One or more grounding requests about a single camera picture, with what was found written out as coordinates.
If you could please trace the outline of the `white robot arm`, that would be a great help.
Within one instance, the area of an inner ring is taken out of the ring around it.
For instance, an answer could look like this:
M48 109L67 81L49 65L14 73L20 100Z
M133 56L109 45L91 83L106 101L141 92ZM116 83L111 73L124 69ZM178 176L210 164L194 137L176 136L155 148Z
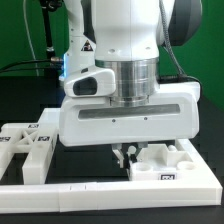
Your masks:
M192 138L200 85L158 76L159 49L197 30L200 0L66 0L69 35L59 139L67 147Z

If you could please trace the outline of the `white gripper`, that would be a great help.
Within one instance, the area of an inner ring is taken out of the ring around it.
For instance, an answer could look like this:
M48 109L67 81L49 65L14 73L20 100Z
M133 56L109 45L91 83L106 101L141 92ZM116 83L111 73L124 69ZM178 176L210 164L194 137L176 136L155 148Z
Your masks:
M113 107L107 97L66 97L60 109L59 138L67 147L113 144L112 151L123 168L119 143L137 143L137 162L150 141L195 137L199 98L197 82L162 84L140 107Z

